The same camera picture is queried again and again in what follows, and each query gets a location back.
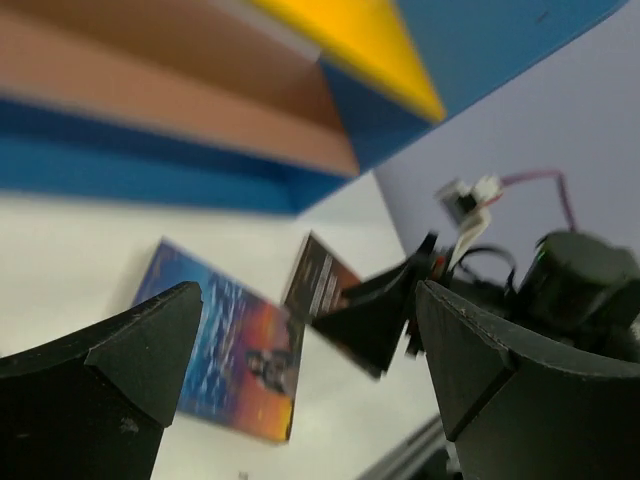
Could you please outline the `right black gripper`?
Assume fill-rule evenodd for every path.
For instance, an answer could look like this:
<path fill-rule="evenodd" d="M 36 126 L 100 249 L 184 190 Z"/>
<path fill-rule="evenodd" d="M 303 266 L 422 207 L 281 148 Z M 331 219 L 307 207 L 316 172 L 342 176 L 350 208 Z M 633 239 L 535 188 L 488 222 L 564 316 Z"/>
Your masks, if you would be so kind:
<path fill-rule="evenodd" d="M 429 231 L 415 252 L 399 265 L 343 291 L 343 305 L 310 320 L 310 326 L 372 378 L 387 373 L 407 321 L 405 306 L 414 280 L 433 280 L 491 313 L 509 316 L 516 297 L 515 257 L 502 247 L 471 247 L 454 263 L 453 248 L 437 248 L 438 233 Z M 464 259 L 487 254 L 504 260 L 503 283 L 482 278 Z"/>

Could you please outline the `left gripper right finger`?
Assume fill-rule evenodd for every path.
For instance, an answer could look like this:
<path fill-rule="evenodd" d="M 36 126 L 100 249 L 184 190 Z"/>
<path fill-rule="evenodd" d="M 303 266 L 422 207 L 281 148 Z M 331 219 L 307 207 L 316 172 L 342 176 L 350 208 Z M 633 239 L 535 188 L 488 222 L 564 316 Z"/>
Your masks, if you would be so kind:
<path fill-rule="evenodd" d="M 417 320 L 467 479 L 636 479 L 639 366 L 578 350 L 432 282 Z"/>

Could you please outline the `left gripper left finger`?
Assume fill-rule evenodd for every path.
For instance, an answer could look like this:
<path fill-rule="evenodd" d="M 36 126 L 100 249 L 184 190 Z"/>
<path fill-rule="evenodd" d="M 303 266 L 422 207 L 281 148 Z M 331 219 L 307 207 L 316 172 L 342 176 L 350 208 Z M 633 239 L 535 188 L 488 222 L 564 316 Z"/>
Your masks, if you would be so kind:
<path fill-rule="evenodd" d="M 2 478 L 150 478 L 201 310 L 199 285 L 182 282 L 2 358 Z"/>

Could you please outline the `Jane Eyre book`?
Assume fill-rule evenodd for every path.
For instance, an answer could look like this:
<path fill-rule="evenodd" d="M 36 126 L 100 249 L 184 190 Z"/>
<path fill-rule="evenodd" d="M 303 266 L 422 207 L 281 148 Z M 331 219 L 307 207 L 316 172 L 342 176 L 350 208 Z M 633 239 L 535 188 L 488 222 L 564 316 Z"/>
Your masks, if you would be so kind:
<path fill-rule="evenodd" d="M 161 240 L 134 297 L 201 288 L 200 325 L 178 411 L 273 443 L 290 439 L 303 324 L 226 273 Z"/>

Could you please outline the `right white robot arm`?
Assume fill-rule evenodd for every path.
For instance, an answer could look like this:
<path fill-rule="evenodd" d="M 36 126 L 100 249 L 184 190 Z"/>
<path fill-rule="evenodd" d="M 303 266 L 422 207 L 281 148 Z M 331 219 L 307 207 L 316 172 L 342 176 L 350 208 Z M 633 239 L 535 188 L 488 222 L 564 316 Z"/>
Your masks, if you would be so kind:
<path fill-rule="evenodd" d="M 479 245 L 464 258 L 490 254 L 509 266 L 503 282 L 481 278 L 429 232 L 402 263 L 346 288 L 310 326 L 375 379 L 385 374 L 401 335 L 406 353 L 424 354 L 417 319 L 420 282 L 433 280 L 481 309 L 583 351 L 638 362 L 639 263 L 634 254 L 593 235 L 560 230 L 536 244 L 521 284 L 515 258 L 497 245 Z"/>

